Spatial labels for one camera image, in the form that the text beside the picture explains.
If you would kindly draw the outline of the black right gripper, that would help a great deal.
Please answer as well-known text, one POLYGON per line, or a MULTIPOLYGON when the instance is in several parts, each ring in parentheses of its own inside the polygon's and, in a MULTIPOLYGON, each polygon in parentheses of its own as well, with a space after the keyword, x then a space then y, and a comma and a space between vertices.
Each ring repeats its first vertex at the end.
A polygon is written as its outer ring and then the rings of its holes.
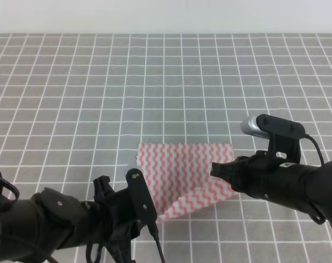
POLYGON ((267 199, 267 178, 282 163, 282 157, 268 157, 265 152, 250 157, 239 156, 233 162, 212 162, 210 175, 215 178, 230 178, 233 190, 256 199, 267 199))

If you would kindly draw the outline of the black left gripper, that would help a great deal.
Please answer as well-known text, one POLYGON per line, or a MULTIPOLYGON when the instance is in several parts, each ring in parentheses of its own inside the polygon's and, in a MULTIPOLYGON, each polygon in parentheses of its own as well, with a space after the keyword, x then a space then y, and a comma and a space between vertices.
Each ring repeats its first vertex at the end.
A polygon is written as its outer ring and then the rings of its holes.
POLYGON ((108 176, 93 181, 93 236, 86 248, 87 262, 100 262, 106 248, 115 262, 135 262, 131 257, 131 240, 140 233, 133 196, 141 177, 128 177, 128 187, 118 192, 108 176))

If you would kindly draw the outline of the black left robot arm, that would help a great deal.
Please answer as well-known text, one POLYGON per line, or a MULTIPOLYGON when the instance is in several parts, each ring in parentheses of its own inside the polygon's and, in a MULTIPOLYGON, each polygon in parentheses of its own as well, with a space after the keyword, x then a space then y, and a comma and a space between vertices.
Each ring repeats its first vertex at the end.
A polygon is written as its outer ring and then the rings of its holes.
POLYGON ((86 247, 86 260, 106 248, 115 262, 131 262, 131 241, 144 226, 135 208, 134 186, 114 191, 110 178, 94 180, 94 200, 80 201, 51 188, 30 199, 10 200, 3 189, 19 190, 0 178, 0 262, 53 262, 53 252, 86 247))

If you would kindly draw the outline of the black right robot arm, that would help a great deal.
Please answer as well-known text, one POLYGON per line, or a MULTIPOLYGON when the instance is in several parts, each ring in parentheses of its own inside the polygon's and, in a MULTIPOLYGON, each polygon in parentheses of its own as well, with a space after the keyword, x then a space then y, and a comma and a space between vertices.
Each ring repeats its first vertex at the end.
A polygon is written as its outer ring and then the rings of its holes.
POLYGON ((233 162, 212 163, 210 175, 236 192, 308 214, 319 224, 328 220, 332 226, 332 161, 320 167, 286 164, 259 151, 233 162))

